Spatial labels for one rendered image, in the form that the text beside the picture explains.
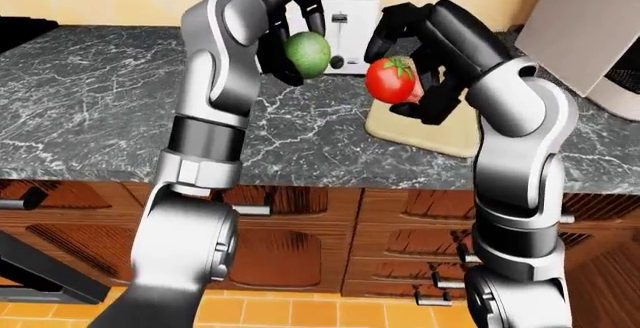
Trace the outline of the green avocado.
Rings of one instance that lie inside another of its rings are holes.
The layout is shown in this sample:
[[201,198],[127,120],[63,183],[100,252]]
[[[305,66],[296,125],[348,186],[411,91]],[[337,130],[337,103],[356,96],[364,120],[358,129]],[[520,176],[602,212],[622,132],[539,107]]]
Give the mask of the green avocado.
[[304,79],[317,78],[329,66],[331,48],[319,33],[296,33],[287,39],[284,49],[286,57]]

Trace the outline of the beige cutting board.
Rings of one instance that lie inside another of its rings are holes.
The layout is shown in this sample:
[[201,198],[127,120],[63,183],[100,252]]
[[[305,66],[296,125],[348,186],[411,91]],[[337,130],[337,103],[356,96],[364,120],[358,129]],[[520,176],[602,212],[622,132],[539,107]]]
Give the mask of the beige cutting board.
[[460,158],[473,158],[480,134],[476,111],[466,102],[439,126],[423,125],[420,120],[393,114],[391,105],[374,100],[365,130],[376,138]]

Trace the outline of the black cooktop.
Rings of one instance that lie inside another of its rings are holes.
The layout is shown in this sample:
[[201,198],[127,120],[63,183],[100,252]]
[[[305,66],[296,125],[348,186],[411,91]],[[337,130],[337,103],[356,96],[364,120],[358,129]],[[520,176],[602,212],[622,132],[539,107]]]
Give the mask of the black cooktop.
[[0,54],[23,45],[59,27],[44,18],[0,16]]

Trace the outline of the black oven door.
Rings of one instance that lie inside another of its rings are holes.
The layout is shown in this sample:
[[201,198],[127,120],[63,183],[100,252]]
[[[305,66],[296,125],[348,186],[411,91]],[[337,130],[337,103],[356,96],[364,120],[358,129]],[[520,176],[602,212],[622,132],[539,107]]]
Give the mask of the black oven door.
[[110,288],[0,231],[0,301],[8,303],[102,303]]

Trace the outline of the white microwave oven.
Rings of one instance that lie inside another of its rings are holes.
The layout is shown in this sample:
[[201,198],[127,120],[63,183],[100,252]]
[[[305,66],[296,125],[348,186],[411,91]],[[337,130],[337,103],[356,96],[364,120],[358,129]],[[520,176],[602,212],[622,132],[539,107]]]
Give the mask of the white microwave oven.
[[579,96],[640,121],[640,0],[539,0],[516,46]]

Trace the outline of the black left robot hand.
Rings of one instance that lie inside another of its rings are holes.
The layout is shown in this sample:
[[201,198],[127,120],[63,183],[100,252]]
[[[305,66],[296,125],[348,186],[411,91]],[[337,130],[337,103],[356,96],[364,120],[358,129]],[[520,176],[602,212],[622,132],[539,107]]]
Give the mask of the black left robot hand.
[[269,27],[258,42],[257,58],[265,74],[292,87],[299,87],[304,78],[286,57],[284,44],[289,38],[286,5],[295,2],[310,31],[325,34],[324,10],[321,0],[262,0],[266,6]]

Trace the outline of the red tomato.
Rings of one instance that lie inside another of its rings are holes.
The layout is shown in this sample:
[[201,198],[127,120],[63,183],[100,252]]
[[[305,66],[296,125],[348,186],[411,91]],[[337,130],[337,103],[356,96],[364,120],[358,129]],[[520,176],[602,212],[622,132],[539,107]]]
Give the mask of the red tomato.
[[416,75],[409,57],[384,57],[372,63],[365,87],[376,100],[387,104],[405,102],[414,90]]

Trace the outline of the brown wooden drawer unit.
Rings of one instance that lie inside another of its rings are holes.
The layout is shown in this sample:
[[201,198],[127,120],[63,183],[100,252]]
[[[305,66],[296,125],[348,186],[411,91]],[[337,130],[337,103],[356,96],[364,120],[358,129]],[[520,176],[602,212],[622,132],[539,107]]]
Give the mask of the brown wooden drawer unit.
[[[412,299],[414,286],[427,297],[440,293],[431,280],[463,279],[468,264],[456,253],[450,231],[471,230],[470,191],[365,189],[341,294],[345,297]],[[464,289],[447,289],[462,300]]]

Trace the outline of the brown wooden cabinet door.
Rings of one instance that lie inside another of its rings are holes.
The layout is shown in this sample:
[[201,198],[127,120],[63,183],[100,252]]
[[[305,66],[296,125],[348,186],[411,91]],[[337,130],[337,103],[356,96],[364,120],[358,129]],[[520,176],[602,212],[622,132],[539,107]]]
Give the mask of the brown wooden cabinet door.
[[640,328],[640,195],[567,193],[561,225],[574,328]]
[[241,216],[229,276],[216,289],[337,293],[346,272],[362,190],[344,187],[236,186],[212,200],[267,206]]
[[37,187],[35,210],[0,210],[0,229],[105,285],[131,280],[130,252],[148,183],[0,180],[0,198]]

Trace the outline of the white toaster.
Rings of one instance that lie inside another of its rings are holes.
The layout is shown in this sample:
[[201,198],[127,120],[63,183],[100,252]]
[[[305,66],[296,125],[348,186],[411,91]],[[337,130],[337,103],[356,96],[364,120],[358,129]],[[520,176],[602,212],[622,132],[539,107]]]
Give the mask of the white toaster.
[[325,39],[331,48],[327,74],[364,75],[363,57],[380,20],[380,0],[321,0]]

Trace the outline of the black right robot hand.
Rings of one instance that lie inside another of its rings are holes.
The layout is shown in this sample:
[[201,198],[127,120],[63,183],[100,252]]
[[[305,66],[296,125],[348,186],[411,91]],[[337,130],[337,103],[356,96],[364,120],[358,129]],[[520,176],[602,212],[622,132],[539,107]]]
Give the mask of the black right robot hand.
[[460,103],[463,90],[512,59],[509,49],[478,18],[450,0],[415,6],[401,3],[382,9],[364,54],[374,63],[397,39],[414,36],[421,45],[410,54],[423,95],[390,111],[436,126]]

